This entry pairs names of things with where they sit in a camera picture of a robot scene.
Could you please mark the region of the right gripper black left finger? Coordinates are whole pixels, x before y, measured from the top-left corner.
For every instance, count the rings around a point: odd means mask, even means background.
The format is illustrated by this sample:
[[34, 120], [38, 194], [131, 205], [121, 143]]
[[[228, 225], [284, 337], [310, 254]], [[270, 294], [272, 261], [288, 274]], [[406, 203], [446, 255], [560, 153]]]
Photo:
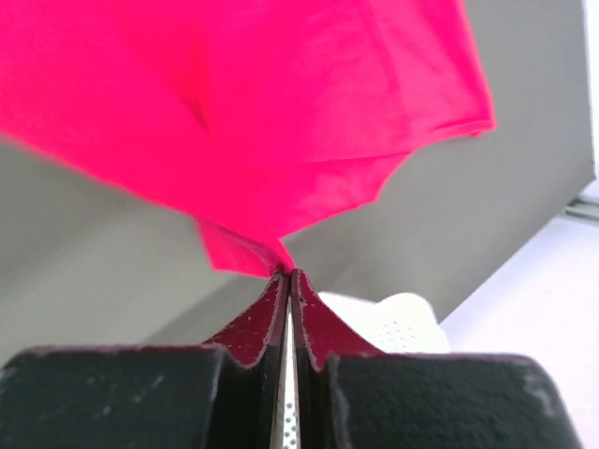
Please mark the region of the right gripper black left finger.
[[288, 279], [199, 344], [37, 346], [1, 369], [5, 448], [269, 448]]

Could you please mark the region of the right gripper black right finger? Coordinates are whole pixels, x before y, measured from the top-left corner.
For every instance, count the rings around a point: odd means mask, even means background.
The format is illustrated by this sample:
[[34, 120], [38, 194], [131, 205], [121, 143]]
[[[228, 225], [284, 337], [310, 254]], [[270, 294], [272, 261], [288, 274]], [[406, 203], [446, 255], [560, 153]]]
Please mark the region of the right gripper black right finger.
[[389, 355], [290, 277], [304, 448], [578, 448], [562, 398], [519, 355]]

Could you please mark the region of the red t shirt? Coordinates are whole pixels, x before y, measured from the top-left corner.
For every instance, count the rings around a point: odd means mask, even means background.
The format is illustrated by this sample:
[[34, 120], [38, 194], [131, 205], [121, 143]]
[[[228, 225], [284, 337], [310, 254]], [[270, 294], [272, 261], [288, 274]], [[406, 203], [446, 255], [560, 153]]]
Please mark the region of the red t shirt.
[[1, 133], [191, 216], [215, 268], [496, 125], [461, 1], [5, 1]]

